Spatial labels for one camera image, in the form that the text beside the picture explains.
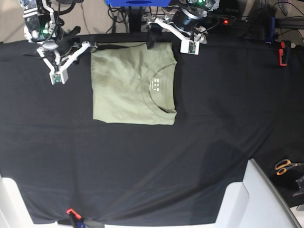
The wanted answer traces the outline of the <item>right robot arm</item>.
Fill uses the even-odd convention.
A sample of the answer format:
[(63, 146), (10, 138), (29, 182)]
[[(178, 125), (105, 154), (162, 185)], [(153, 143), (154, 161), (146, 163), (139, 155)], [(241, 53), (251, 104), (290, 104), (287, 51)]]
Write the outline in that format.
[(80, 41), (77, 35), (80, 26), (66, 32), (62, 29), (64, 21), (60, 16), (68, 14), (76, 4), (82, 0), (67, 0), (69, 8), (61, 10), (61, 1), (55, 10), (50, 0), (21, 0), (25, 22), (24, 36), (29, 43), (37, 45), (34, 53), (25, 53), (25, 56), (39, 57), (49, 68), (51, 83), (65, 84), (68, 80), (67, 69), (72, 64), (79, 63), (79, 57), (89, 48), (96, 48), (96, 43)]

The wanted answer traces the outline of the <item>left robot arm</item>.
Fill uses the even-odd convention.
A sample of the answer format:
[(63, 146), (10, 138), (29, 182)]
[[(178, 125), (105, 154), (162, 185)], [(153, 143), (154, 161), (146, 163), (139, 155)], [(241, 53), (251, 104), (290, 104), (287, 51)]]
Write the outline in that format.
[(210, 30), (199, 23), (209, 12), (217, 10), (218, 0), (172, 0), (160, 17), (147, 17), (148, 40), (146, 46), (152, 49), (164, 30), (175, 35), (180, 41), (180, 52), (198, 55), (200, 44), (207, 44), (206, 34)]

